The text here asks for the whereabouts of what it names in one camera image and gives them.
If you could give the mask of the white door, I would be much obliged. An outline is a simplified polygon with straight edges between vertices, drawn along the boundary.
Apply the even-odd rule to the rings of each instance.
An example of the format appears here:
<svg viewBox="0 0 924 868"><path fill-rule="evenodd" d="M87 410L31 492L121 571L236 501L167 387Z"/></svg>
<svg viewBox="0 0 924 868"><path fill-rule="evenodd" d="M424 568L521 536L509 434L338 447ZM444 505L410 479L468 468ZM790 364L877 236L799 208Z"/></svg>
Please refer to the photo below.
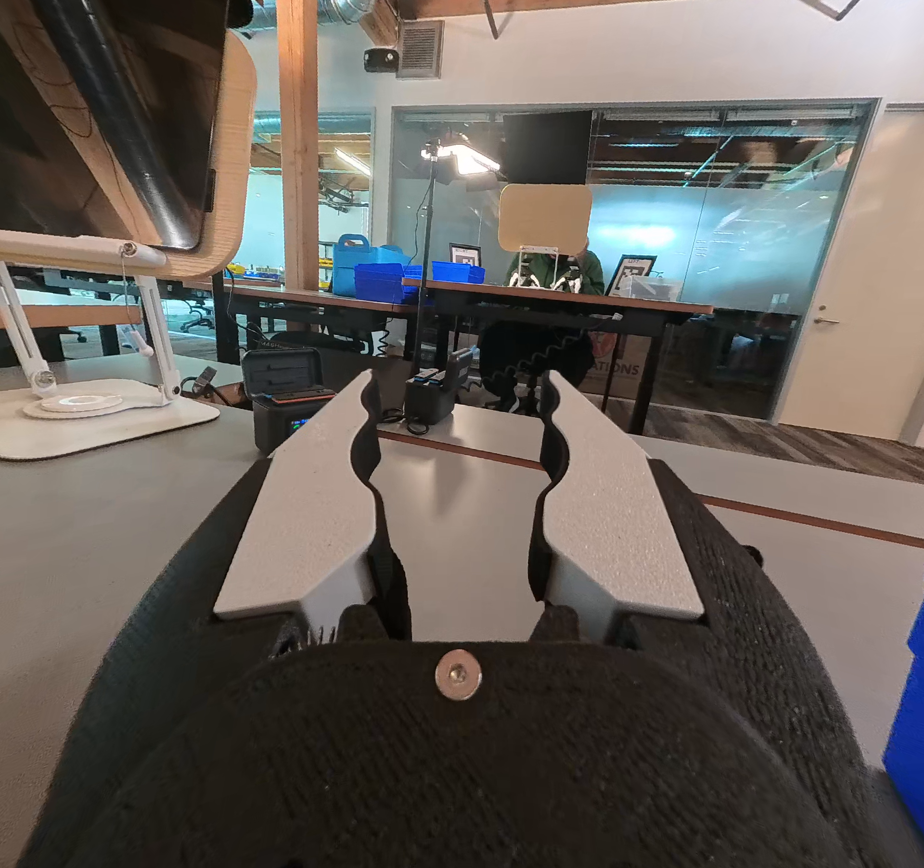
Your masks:
<svg viewBox="0 0 924 868"><path fill-rule="evenodd" d="M923 112L876 115L803 320L775 423L922 447Z"/></svg>

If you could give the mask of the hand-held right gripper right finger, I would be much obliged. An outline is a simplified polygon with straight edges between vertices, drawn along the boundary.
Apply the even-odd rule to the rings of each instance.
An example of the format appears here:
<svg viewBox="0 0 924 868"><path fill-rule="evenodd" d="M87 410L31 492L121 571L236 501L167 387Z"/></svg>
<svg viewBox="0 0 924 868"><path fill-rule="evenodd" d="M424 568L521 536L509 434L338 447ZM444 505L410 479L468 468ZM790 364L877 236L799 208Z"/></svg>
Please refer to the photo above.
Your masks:
<svg viewBox="0 0 924 868"><path fill-rule="evenodd" d="M607 642L629 615L698 621L705 613L650 460L558 371L540 383L539 462L528 583L569 608L584 642Z"/></svg>

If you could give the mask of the small black battery charger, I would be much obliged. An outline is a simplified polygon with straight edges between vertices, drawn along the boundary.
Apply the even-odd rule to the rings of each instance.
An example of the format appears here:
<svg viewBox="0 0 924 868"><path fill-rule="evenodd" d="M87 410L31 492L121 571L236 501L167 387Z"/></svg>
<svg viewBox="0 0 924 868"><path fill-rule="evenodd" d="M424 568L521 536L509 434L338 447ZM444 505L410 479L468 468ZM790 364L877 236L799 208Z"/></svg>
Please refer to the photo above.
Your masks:
<svg viewBox="0 0 924 868"><path fill-rule="evenodd" d="M456 351L449 355L444 369L426 369L410 377L405 386L403 418L412 434L425 434L453 412L476 354L476 347Z"/></svg>

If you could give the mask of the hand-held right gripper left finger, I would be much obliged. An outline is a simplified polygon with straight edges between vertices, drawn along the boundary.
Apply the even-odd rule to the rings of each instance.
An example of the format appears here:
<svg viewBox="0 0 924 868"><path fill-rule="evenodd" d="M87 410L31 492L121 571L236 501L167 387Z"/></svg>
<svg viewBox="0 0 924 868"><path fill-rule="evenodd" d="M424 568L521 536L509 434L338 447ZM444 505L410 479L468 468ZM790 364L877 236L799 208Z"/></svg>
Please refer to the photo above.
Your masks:
<svg viewBox="0 0 924 868"><path fill-rule="evenodd" d="M397 556L372 483L382 453L379 384L360 372L271 455L214 614L295 615L311 638L339 632L345 609L372 606L397 635Z"/></svg>

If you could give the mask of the cardboard box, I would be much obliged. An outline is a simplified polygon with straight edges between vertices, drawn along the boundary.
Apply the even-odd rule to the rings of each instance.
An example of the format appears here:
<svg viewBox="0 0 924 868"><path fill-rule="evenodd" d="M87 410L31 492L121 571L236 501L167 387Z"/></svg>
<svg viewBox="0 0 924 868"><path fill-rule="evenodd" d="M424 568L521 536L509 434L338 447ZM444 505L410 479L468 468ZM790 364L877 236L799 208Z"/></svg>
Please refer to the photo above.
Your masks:
<svg viewBox="0 0 924 868"><path fill-rule="evenodd" d="M591 332L594 364L579 385L584 393L634 400L641 383L651 340L639 336Z"/></svg>

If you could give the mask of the large blue plastic bin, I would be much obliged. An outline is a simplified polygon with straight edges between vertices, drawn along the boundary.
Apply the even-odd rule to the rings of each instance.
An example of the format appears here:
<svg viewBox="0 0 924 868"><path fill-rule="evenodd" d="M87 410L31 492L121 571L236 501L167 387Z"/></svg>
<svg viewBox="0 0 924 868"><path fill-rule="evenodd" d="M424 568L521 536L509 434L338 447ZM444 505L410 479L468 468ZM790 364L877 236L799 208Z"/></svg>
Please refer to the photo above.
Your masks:
<svg viewBox="0 0 924 868"><path fill-rule="evenodd" d="M912 654L894 723L884 752L884 769L920 832L923 831L923 607L907 646Z"/></svg>

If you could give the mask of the wall vent grille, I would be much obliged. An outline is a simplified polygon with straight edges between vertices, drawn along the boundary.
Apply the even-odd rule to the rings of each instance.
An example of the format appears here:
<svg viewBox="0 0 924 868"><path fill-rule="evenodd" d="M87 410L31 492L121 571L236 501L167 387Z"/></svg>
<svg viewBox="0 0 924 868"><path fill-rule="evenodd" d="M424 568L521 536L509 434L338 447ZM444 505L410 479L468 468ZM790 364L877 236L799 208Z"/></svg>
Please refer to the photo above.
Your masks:
<svg viewBox="0 0 924 868"><path fill-rule="evenodd" d="M443 19L404 21L398 43L398 80L439 80L445 40Z"/></svg>

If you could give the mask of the light stand with lamp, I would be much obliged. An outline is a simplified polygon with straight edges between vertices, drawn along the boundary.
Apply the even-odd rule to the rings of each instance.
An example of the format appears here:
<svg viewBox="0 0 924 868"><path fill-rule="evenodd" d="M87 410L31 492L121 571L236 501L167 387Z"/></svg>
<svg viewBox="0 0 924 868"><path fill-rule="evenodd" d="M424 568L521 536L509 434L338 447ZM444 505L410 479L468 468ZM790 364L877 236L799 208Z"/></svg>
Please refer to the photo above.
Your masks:
<svg viewBox="0 0 924 868"><path fill-rule="evenodd" d="M433 228L434 193L438 169L441 162L453 160L456 175L469 178L480 175L496 174L500 164L492 158L481 153L470 145L467 138L462 135L447 134L445 138L433 138L422 147L422 158L430 164L430 175L427 192L425 194L425 226L422 257L422 273L420 278L418 305L414 328L414 344L412 366L417 372L421 366L422 333L424 329L424 308L426 301L426 288L430 273L430 252Z"/></svg>

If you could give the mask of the beige board on stand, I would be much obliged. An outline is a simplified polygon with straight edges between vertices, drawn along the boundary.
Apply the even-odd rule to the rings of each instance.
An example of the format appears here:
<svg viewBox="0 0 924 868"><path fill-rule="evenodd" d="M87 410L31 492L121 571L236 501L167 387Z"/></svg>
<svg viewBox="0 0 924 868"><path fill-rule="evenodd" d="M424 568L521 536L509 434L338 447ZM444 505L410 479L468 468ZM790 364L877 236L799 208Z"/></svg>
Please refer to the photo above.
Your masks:
<svg viewBox="0 0 924 868"><path fill-rule="evenodd" d="M509 183L499 198L499 246L509 253L536 247L577 255L587 243L592 201L585 184Z"/></svg>

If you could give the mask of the black monitor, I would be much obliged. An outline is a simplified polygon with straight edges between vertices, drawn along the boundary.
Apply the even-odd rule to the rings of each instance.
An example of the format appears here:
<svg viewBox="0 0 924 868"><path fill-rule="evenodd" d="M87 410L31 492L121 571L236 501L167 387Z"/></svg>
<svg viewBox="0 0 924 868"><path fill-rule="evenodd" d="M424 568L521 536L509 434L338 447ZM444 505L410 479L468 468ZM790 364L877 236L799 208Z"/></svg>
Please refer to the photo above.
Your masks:
<svg viewBox="0 0 924 868"><path fill-rule="evenodd" d="M509 183L587 182L593 111L505 113L502 173Z"/></svg>

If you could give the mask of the blue caddy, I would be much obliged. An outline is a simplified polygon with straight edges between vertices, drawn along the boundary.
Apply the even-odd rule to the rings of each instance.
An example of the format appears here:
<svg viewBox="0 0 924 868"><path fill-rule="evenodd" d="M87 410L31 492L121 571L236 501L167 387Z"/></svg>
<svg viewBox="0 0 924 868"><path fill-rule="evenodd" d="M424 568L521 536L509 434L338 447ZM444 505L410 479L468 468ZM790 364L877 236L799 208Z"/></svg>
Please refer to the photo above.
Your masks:
<svg viewBox="0 0 924 868"><path fill-rule="evenodd" d="M332 294L354 298L357 265L400 264L406 266L411 256L398 246L374 246L361 234L342 234L331 250L333 266L330 291Z"/></svg>

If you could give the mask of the black charger case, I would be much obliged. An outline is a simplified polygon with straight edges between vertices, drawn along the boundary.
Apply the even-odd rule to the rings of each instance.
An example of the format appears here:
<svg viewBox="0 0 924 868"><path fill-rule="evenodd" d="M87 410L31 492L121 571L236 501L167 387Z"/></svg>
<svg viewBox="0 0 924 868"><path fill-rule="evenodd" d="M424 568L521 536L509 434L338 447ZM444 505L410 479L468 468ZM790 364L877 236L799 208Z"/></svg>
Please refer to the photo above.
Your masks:
<svg viewBox="0 0 924 868"><path fill-rule="evenodd" d="M313 348L253 350L240 366L255 444L266 457L336 395L323 382L321 356Z"/></svg>

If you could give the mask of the wooden edged table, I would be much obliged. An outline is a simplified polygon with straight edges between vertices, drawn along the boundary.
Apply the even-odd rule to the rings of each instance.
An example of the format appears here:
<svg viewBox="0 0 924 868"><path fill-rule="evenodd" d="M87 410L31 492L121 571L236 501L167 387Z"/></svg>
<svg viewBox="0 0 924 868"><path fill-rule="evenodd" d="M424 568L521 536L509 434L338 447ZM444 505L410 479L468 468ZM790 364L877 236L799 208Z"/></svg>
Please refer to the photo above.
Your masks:
<svg viewBox="0 0 924 868"><path fill-rule="evenodd" d="M712 306L670 301L568 294L490 284L423 282L414 278L404 278L403 283L419 290L418 313L408 320L408 329L415 343L415 365L421 361L422 327L433 323L436 333L434 366L445 368L450 334L456 329L457 321L462 319L472 320L478 325L509 321L652 340L629 420L628 432L631 435L644 434L666 329L680 326L694 317L713 315Z"/></svg>
<svg viewBox="0 0 924 868"><path fill-rule="evenodd" d="M322 347L382 355L381 343L398 345L404 329L402 357L411 360L417 329L416 306L357 300L326 292L287 290L216 274L184 281L183 293L210 294L213 300L216 354L219 362L238 365L244 351L305 341Z"/></svg>

